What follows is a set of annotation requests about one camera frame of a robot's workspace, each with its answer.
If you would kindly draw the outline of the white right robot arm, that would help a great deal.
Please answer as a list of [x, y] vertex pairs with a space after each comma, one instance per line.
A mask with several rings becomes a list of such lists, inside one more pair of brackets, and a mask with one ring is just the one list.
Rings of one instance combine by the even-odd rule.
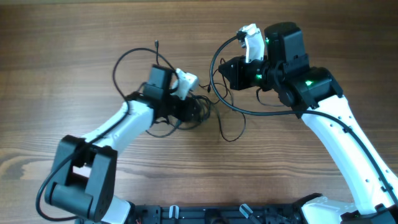
[[246, 53], [218, 66], [233, 90], [273, 90], [286, 114], [301, 119], [339, 168], [353, 203], [311, 194], [292, 205], [291, 223], [396, 223], [397, 176], [355, 120], [343, 90], [329, 70], [311, 67], [297, 24], [280, 22], [237, 31]]

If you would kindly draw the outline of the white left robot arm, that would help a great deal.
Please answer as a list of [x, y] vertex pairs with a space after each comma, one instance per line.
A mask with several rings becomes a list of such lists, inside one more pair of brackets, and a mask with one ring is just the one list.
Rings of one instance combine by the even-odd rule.
[[198, 83], [192, 73], [153, 65], [143, 91], [127, 96], [109, 120], [80, 138], [60, 140], [45, 202], [78, 223], [134, 223], [135, 205], [114, 194], [118, 156], [159, 118], [198, 119], [200, 109], [189, 96]]

